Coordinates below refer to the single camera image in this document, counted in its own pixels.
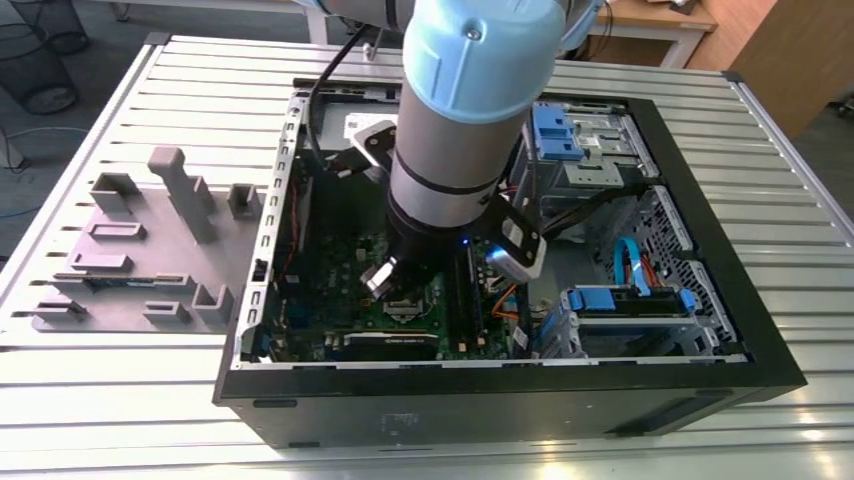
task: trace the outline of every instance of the wire mesh trash bin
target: wire mesh trash bin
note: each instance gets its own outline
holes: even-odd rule
[[[90,45],[71,0],[10,0],[24,22],[48,33],[48,47],[60,55]]]
[[[0,25],[0,86],[24,110],[38,115],[59,112],[78,100],[68,71],[39,27]]]

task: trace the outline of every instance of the blue led light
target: blue led light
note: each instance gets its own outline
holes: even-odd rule
[[[486,256],[487,260],[495,260],[501,255],[505,255],[505,249],[503,248],[497,248],[495,250],[493,250],[490,252],[490,254]]]

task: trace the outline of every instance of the aluminum slotted table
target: aluminum slotted table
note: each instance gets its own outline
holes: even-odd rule
[[[748,88],[714,72],[561,63],[550,90],[660,107],[809,386],[658,438],[275,451],[211,404],[225,336],[42,334],[31,310],[102,171],[159,184],[155,145],[217,188],[265,187],[295,77],[337,47],[160,36],[143,47],[0,274],[0,472],[86,478],[846,478],[854,471],[854,228]],[[401,53],[338,78],[395,82]]]

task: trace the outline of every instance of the open computer tower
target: open computer tower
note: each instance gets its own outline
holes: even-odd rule
[[[538,190],[546,224],[583,217],[550,239],[539,279],[509,285],[471,238],[423,295],[374,302],[359,276],[385,249],[382,172],[315,181],[305,127],[346,162],[358,132],[394,120],[399,88],[338,84],[311,120],[309,90],[291,99],[214,399],[269,444],[661,435],[805,385],[648,100],[534,105],[535,144],[521,137],[502,188]]]

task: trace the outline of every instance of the motherboard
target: motherboard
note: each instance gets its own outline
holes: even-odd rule
[[[287,348],[274,354],[297,362],[509,358],[515,325],[491,312],[505,292],[489,248],[473,239],[462,250],[462,281],[449,272],[410,298],[377,302],[359,275],[382,261],[385,235],[321,236],[313,295],[285,308]]]

